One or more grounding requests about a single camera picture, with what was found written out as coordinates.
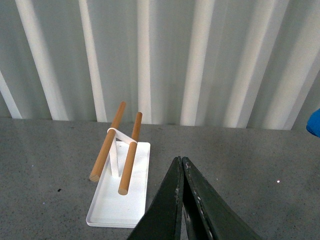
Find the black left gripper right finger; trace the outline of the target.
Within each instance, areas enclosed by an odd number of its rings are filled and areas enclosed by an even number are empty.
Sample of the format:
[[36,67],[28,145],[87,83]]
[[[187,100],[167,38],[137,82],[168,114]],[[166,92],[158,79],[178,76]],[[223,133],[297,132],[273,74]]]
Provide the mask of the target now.
[[222,199],[188,157],[184,172],[183,211],[190,240],[260,240]]

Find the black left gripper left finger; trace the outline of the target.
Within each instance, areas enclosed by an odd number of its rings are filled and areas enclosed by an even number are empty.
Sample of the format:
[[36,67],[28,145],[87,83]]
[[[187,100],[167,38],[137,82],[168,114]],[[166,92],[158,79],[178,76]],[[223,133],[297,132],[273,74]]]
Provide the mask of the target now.
[[154,199],[129,240],[179,240],[182,226],[184,171],[175,157]]

